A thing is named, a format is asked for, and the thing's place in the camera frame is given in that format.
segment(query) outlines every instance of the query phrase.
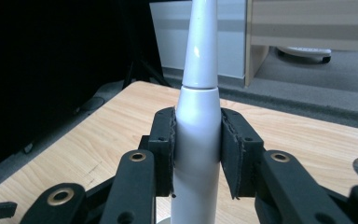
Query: wooden table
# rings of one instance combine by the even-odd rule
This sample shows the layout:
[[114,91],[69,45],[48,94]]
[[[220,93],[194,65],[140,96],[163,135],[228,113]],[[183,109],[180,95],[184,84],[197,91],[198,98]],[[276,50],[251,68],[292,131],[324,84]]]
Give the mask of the wooden table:
[[[121,155],[138,147],[154,114],[176,105],[178,94],[154,84],[131,84],[0,185],[0,202],[18,204],[16,215],[0,223],[19,223],[36,198],[56,184],[75,182],[90,189],[114,175]],[[266,149],[296,156],[319,184],[344,195],[358,185],[352,169],[358,129],[228,100],[221,106],[243,114]],[[258,223],[254,200],[232,201],[223,172],[217,206],[216,223]],[[170,199],[158,198],[158,220],[169,213]]]

